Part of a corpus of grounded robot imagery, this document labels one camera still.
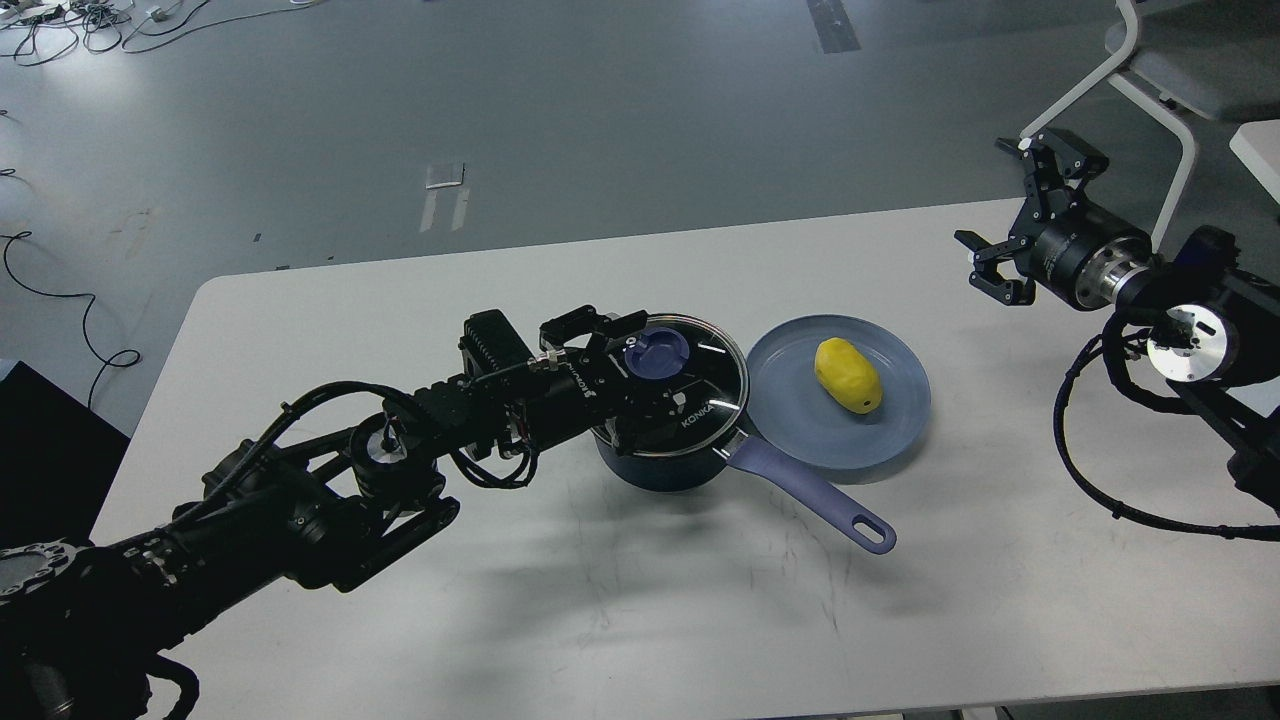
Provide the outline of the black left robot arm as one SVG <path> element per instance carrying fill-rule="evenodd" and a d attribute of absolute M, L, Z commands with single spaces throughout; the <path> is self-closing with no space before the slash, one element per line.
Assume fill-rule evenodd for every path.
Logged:
<path fill-rule="evenodd" d="M 529 484 L 541 452 L 611 421 L 676 415 L 694 342 L 637 311 L 579 307 L 539 354 L 506 315 L 463 324 L 458 375 L 412 393 L 335 380 L 310 389 L 204 477 L 170 521 L 106 546 L 3 551 L 3 716 L 137 719 L 150 682 L 186 719 L 197 675 L 165 656 L 279 578 L 349 592 L 447 528 L 448 457 L 475 486 Z"/>

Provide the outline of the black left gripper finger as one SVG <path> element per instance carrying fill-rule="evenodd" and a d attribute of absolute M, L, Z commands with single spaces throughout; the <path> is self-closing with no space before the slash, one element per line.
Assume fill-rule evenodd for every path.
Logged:
<path fill-rule="evenodd" d="M 600 314 L 595 307 L 576 307 L 540 325 L 539 347 L 563 350 L 571 340 L 586 334 L 590 337 L 588 351 L 605 351 L 644 331 L 648 320 L 649 313 L 643 309 L 617 315 L 616 313 Z"/>
<path fill-rule="evenodd" d="M 620 456 L 676 457 L 691 454 L 716 433 L 716 409 L 701 386 L 671 389 L 659 404 L 612 421 L 611 447 Z"/>

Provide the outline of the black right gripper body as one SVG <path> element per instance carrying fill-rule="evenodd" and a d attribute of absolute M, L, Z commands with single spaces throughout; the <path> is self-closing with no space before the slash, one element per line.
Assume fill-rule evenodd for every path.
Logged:
<path fill-rule="evenodd" d="M 1030 278 L 1076 310 L 1111 301 L 1103 275 L 1115 263 L 1149 260 L 1146 231 L 1092 202 L 1042 215 L 1030 232 Z"/>

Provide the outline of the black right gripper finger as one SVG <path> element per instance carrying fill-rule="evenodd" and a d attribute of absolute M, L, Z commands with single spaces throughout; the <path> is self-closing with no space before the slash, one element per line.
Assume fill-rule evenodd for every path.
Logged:
<path fill-rule="evenodd" d="M 1019 140 L 998 137 L 995 146 L 1019 159 L 1024 173 L 1025 201 L 1010 228 L 1011 241 L 1034 240 L 1051 222 L 1082 215 L 1091 205 L 1088 183 L 1110 167 L 1107 155 L 1064 128 Z"/>
<path fill-rule="evenodd" d="M 1029 306 L 1036 301 L 1036 282 L 1019 270 L 1019 279 L 1006 278 L 1000 265 L 1015 261 L 1030 251 L 1030 240 L 1012 236 L 991 243 L 974 231 L 955 231 L 954 238 L 972 255 L 969 283 L 1005 306 Z"/>

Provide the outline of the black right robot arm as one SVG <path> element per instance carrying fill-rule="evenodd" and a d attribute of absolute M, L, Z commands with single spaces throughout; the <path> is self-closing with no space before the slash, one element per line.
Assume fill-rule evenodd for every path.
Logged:
<path fill-rule="evenodd" d="M 956 231 L 972 254 L 970 284 L 1007 306 L 1046 288 L 1078 311 L 1110 309 L 1103 329 L 1066 372 L 1053 405 L 1053 441 L 1068 474 L 1114 518 L 1156 529 L 1275 542 L 1275 525 L 1211 527 L 1146 512 L 1105 493 L 1074 464 L 1065 413 L 1080 373 L 1101 359 L 1112 387 L 1156 413 L 1198 416 L 1231 447 L 1234 486 L 1277 506 L 1277 413 L 1258 413 L 1233 389 L 1277 378 L 1277 287 L 1238 265 L 1235 237 L 1197 228 L 1174 258 L 1085 193 L 1108 167 L 1066 129 L 998 138 L 1024 172 L 1025 200 L 1007 238 Z"/>

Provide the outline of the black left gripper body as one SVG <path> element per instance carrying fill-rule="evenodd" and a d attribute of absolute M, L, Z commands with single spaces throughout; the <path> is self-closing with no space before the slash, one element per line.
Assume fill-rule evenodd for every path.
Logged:
<path fill-rule="evenodd" d="M 634 409 L 635 379 L 620 348 L 590 350 L 547 341 L 545 351 L 552 350 L 559 354 L 545 397 L 545 413 L 552 418 L 604 421 Z"/>

